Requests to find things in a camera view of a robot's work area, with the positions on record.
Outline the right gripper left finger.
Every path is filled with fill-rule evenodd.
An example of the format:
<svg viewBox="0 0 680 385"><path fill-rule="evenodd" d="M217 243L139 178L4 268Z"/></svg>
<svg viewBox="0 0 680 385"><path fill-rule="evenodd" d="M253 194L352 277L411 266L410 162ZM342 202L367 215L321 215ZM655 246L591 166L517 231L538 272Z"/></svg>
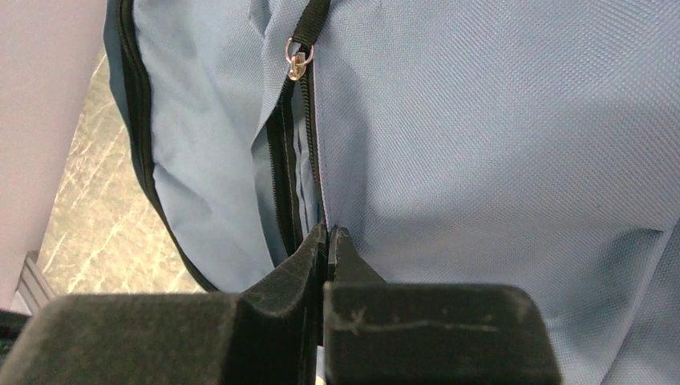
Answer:
<svg viewBox="0 0 680 385"><path fill-rule="evenodd" d="M326 227L239 294L73 295L23 329L4 384L312 384Z"/></svg>

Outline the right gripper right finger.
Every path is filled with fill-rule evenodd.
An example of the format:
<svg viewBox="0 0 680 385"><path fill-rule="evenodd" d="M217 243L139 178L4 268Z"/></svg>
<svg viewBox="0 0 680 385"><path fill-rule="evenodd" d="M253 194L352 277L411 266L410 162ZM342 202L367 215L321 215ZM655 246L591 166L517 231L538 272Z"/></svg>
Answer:
<svg viewBox="0 0 680 385"><path fill-rule="evenodd" d="M347 229L330 234L323 299L328 384L559 384L527 293L490 284L385 282Z"/></svg>

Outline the blue-grey backpack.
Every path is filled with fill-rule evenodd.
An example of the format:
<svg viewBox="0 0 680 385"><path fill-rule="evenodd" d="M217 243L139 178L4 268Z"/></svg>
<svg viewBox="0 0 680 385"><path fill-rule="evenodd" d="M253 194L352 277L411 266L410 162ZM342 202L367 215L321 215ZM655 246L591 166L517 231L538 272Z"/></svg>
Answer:
<svg viewBox="0 0 680 385"><path fill-rule="evenodd" d="M136 176L239 292L317 223L519 286L567 384L679 381L676 1L110 1Z"/></svg>

